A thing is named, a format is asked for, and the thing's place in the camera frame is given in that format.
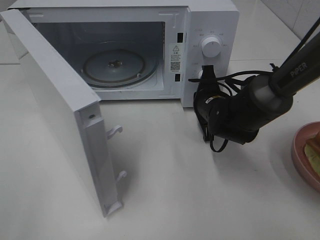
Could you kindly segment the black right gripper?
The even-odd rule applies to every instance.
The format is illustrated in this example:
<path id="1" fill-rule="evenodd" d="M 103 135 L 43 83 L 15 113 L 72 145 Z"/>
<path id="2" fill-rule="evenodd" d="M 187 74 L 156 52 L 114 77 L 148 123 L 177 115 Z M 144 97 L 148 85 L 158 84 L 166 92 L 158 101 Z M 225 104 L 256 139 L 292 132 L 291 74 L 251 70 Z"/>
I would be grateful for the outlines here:
<path id="1" fill-rule="evenodd" d="M 222 125 L 225 112 L 224 99 L 218 81 L 216 80 L 214 65 L 203 65 L 200 78 L 194 78 L 198 83 L 193 95 L 193 109 L 201 125 Z"/>

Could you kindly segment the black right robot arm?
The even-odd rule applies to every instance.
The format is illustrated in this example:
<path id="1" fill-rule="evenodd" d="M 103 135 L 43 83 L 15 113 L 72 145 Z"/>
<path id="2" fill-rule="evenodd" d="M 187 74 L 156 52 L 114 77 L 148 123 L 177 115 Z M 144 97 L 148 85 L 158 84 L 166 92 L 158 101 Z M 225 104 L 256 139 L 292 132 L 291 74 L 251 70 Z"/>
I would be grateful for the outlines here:
<path id="1" fill-rule="evenodd" d="M 216 77 L 213 65 L 202 66 L 193 109 L 203 140 L 214 152 L 228 142 L 252 142 L 260 128 L 287 113 L 293 96 L 320 77 L 320 26 L 317 20 L 280 67 Z"/>

